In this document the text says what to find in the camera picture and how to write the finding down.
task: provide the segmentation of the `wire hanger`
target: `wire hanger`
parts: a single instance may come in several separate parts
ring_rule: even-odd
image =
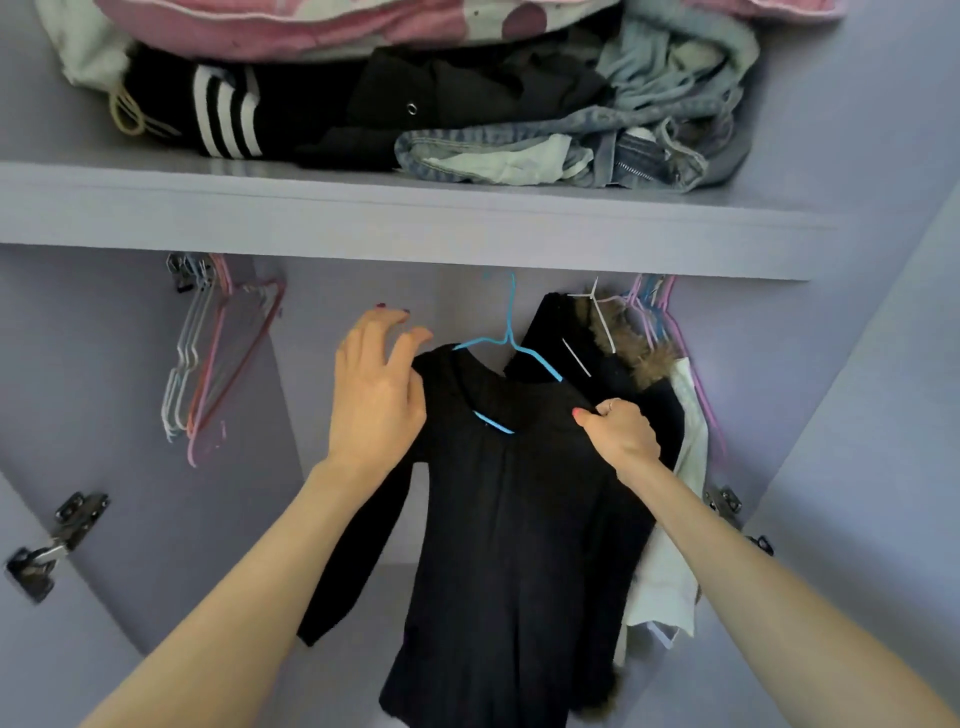
[[[522,352],[522,353],[528,353],[531,356],[533,356],[535,359],[537,359],[537,361],[543,365],[546,371],[549,372],[557,381],[563,381],[564,378],[560,376],[560,373],[556,369],[554,369],[547,363],[546,359],[544,359],[534,350],[527,349],[526,347],[521,347],[516,342],[516,339],[514,337],[514,299],[515,298],[516,298],[516,274],[514,274],[514,272],[511,271],[510,272],[510,303],[508,304],[508,307],[507,307],[507,330],[504,331],[503,338],[491,339],[489,336],[480,336],[476,339],[470,339],[469,341],[465,341],[463,344],[457,344],[457,346],[455,346],[453,350],[456,352],[459,349],[466,349],[467,347],[471,347],[474,344],[487,343],[487,344],[496,344],[497,346],[510,344],[510,346],[512,346],[516,351]],[[489,417],[486,417],[485,415],[480,414],[476,410],[473,410],[473,414],[475,414],[477,417],[479,417],[488,425],[496,427],[501,432],[506,432],[508,435],[514,434],[513,430],[509,429],[508,427],[504,427],[500,423],[494,422]]]
[[[227,264],[227,259],[223,255],[218,254],[211,254],[210,258],[219,273],[222,297],[219,305],[217,306],[217,314],[214,323],[213,336],[210,341],[209,352],[204,362],[201,379],[198,382],[196,391],[194,392],[194,399],[190,407],[190,415],[187,419],[186,431],[189,438],[186,453],[187,462],[189,462],[194,468],[197,467],[196,454],[194,450],[196,448],[198,434],[204,430],[207,425],[209,425],[210,419],[223,403],[224,398],[227,396],[230,388],[237,381],[247,364],[252,359],[256,348],[266,338],[267,333],[270,330],[270,326],[280,310],[280,307],[283,303],[283,296],[286,292],[286,284],[279,279],[255,280],[250,283],[244,283],[240,286],[234,286],[233,278],[230,275],[229,266]],[[269,310],[266,311],[263,317],[263,323],[260,325],[260,328],[257,331],[252,343],[247,347],[243,358],[232,371],[230,376],[225,377],[226,384],[224,385],[223,389],[220,390],[216,398],[213,399],[213,403],[209,406],[209,408],[207,408],[207,401],[208,399],[211,399],[210,395],[213,388],[213,381],[215,379],[214,367],[216,366],[218,362],[218,356],[221,353],[220,344],[224,330],[224,321],[227,316],[227,308],[230,300],[236,293],[237,287],[240,287],[242,290],[248,293],[259,293],[261,296],[261,302],[257,308],[261,311],[263,310],[264,303],[269,300],[266,293],[267,289],[273,287],[276,293],[273,297],[273,302],[270,305]]]
[[[723,436],[723,430],[713,414],[713,408],[707,399],[704,385],[701,383],[700,377],[697,376],[697,370],[693,366],[693,360],[690,358],[684,336],[680,332],[680,326],[668,310],[670,293],[673,291],[673,285],[676,281],[676,276],[639,274],[634,279],[634,285],[626,296],[611,296],[600,303],[614,300],[622,301],[627,307],[632,308],[639,314],[640,322],[643,324],[643,333],[651,349],[658,342],[669,339],[679,350],[680,356],[689,361],[690,378],[693,380],[693,389],[697,394],[697,400],[700,402],[700,408],[703,410],[704,419],[707,420],[709,431],[720,445],[721,453],[726,457],[727,441]]]
[[[610,334],[610,329],[607,327],[607,320],[603,317],[603,311],[600,310],[600,302],[597,301],[597,283],[598,282],[600,282],[599,276],[597,276],[593,280],[593,288],[590,290],[589,293],[568,293],[566,295],[573,299],[590,299],[591,301],[593,301],[593,305],[597,309],[597,316],[600,317],[600,323],[603,325],[604,333],[607,334],[607,341],[610,342],[610,351],[611,353],[616,353],[616,345],[613,342],[613,337]]]
[[[168,269],[174,271],[171,267],[170,258],[167,261]],[[206,289],[213,286],[216,281],[216,272],[211,268],[203,258],[196,258],[193,254],[186,254],[178,261],[176,272],[184,280],[192,280],[194,295],[190,300],[190,306],[183,319],[183,326],[180,329],[180,336],[177,339],[177,364],[170,370],[167,377],[167,386],[163,393],[163,404],[160,408],[160,419],[163,421],[163,430],[166,433],[167,440],[173,442],[181,432],[184,431],[184,425],[180,420],[179,405],[182,399],[183,387],[186,385],[188,370],[196,367],[196,346],[194,341],[194,330],[200,318],[200,309],[204,307],[206,299]],[[193,351],[190,351],[191,342],[194,342]]]

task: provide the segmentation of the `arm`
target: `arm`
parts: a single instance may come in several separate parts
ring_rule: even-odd
[[[717,518],[658,461],[633,404],[574,417],[657,518],[697,576],[747,664],[795,728],[958,728],[960,720],[899,657]]]
[[[364,314],[337,351],[329,454],[293,502],[216,588],[82,723],[82,728],[252,725],[310,596],[357,509],[423,426],[412,371],[422,328],[397,340],[400,311]]]

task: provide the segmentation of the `metal hinge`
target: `metal hinge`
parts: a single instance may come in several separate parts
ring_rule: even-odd
[[[704,503],[736,530],[743,527],[737,519],[737,514],[743,510],[743,503],[730,488],[716,488],[708,484],[704,488]]]
[[[80,545],[109,505],[110,499],[104,493],[73,494],[54,514],[59,526],[50,544],[34,550],[20,548],[7,561],[7,575],[34,604],[53,590],[50,574],[58,560]]]
[[[706,503],[724,521],[736,530],[743,530],[743,524],[737,517],[743,510],[743,503],[730,488],[715,488],[707,485],[704,488],[704,503]],[[748,537],[753,544],[764,553],[774,555],[774,548],[766,536]]]

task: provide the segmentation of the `white stripe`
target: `white stripe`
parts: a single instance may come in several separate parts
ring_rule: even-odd
[[[253,66],[244,66],[244,76],[247,77],[247,93],[251,93],[260,98],[260,85],[256,82],[256,73],[253,72]]]
[[[210,129],[210,110],[206,107],[206,89],[210,85],[213,74],[205,65],[197,66],[193,75],[193,108],[197,114],[197,125],[200,127],[200,138],[204,141],[206,151],[211,157],[222,157],[217,145],[213,142],[213,130]]]
[[[243,106],[240,107],[240,128],[243,130],[243,140],[250,150],[251,157],[263,157],[260,145],[256,143],[256,131],[253,130],[253,113],[260,99],[253,94],[243,97]]]
[[[224,136],[227,151],[234,159],[242,159],[243,152],[237,146],[233,136],[233,120],[230,118],[230,102],[233,101],[234,88],[230,84],[220,84],[217,92],[217,116],[220,118],[220,133]]]
[[[570,356],[572,356],[574,359],[576,359],[576,360],[577,360],[577,364],[579,364],[579,365],[580,365],[580,368],[581,368],[582,370],[584,370],[584,374],[587,375],[587,376],[589,376],[591,379],[593,379],[593,375],[592,375],[590,372],[587,371],[587,367],[584,366],[584,362],[582,362],[582,361],[580,360],[580,357],[577,356],[575,353],[573,353],[573,349],[571,349],[571,348],[570,348],[570,345],[566,343],[566,339],[561,338],[561,341],[564,342],[564,346],[566,347],[566,350],[567,350],[568,352],[570,352]]]

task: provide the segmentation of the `hand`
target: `hand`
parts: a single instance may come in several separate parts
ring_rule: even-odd
[[[657,435],[640,408],[625,400],[605,400],[597,412],[574,409],[573,419],[587,431],[587,436],[600,456],[610,463],[623,480],[630,466],[660,462]]]
[[[326,461],[363,483],[364,498],[379,487],[426,422],[423,381],[411,364],[433,334],[400,334],[385,360],[387,334],[409,314],[367,311],[337,350],[333,413]]]

